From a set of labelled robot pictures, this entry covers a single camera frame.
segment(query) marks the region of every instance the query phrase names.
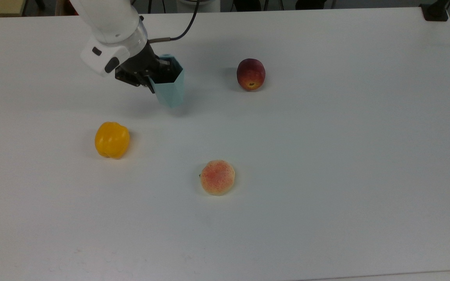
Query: floor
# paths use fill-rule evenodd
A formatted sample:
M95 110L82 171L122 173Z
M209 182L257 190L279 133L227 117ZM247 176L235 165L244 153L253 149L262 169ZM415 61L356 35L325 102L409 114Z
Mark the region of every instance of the floor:
M153 0L152 3L152 13L162 13L163 12L163 0ZM166 12L174 13L177 12L178 0L166 0ZM261 6L264 6L265 0L260 0ZM270 0L268 4L268 10L276 11L279 10L279 1L281 0ZM282 0L284 3L284 9L290 10L295 9L295 0ZM34 0L28 0L27 7L25 9L25 14L27 16L54 16L55 15L55 0L44 0L46 9L44 11L39 11ZM335 9L352 9L352 8L373 8L373 7L417 7L420 3L432 3L434 0L336 0ZM329 9L332 0L327 0L325 4L325 9ZM221 11L230 11L232 7L232 0L221 0ZM140 14L146 14L148 11L148 0L135 0L134 7Z

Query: peach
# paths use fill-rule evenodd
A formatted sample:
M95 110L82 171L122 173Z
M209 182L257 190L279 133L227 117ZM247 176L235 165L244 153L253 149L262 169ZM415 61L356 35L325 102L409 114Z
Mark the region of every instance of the peach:
M209 194L221 196L232 189L236 171L225 160L210 161L200 174L200 184Z
M265 68L257 59L244 59L237 67L237 82L246 91L255 90L265 81Z

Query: fake peach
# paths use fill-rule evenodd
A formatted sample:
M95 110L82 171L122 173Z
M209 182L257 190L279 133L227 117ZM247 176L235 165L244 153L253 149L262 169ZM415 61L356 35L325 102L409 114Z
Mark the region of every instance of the fake peach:
M221 196L234 185L236 171L225 160L210 161L200 174L200 184L209 194Z

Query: white table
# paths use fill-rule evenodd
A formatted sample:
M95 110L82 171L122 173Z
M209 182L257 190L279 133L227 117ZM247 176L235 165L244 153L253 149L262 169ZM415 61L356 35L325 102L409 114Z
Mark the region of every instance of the white table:
M189 14L147 15L151 38ZM186 101L101 78L78 17L0 19L0 280L299 280L450 270L450 21L419 8L199 14L154 45ZM266 84L242 91L242 59ZM122 160L101 123L132 134ZM236 186L207 196L209 160Z

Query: black object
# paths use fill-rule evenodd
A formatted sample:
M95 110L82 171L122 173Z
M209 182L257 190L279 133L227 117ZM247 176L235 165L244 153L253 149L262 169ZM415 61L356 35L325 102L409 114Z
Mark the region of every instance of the black object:
M117 57L113 57L109 62L107 62L107 65L104 67L104 70L106 73L111 73L116 67L119 65L119 59Z
M178 39L184 37L185 34L187 34L187 32L189 32L189 29L191 29L191 26L193 24L193 20L195 20L195 15L197 14L197 10L199 9L199 3L200 3L200 0L197 0L197 2L195 3L195 9L194 9L194 13L193 13L192 18L191 18L191 22L189 23L189 25L185 29L184 33L180 34L180 36L178 36L178 37L170 38L170 41L178 40Z
M261 11L259 0L234 0L237 11Z
M93 49L91 50L95 55L100 56L102 54L102 51L99 50L97 47L93 47Z
M176 68L170 60L162 60L155 55L154 50L147 43L140 53L130 57L116 68L116 79L135 87L143 85L155 93L149 77L157 84L173 83L180 72L182 69Z
M45 3L43 2L43 0L36 0L36 4L38 5L37 7L42 11L46 8Z
M428 5L420 4L421 10L423 11L423 16L427 21L447 21L449 16L447 15L447 10L445 6L450 0L438 0L437 2Z
M298 0L296 1L295 9L297 10L315 10L324 9L326 0Z

